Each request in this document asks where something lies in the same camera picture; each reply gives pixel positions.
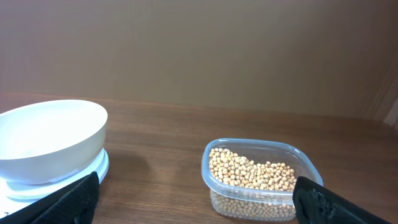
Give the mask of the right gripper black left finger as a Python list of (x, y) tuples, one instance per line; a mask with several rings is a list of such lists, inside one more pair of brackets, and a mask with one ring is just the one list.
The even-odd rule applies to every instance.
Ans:
[(100, 195), (97, 172), (5, 216), (1, 224), (91, 224)]

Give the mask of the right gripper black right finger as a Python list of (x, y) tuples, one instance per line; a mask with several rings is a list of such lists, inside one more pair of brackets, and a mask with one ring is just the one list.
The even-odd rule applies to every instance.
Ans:
[(296, 181), (293, 203), (299, 224), (389, 224), (304, 176)]

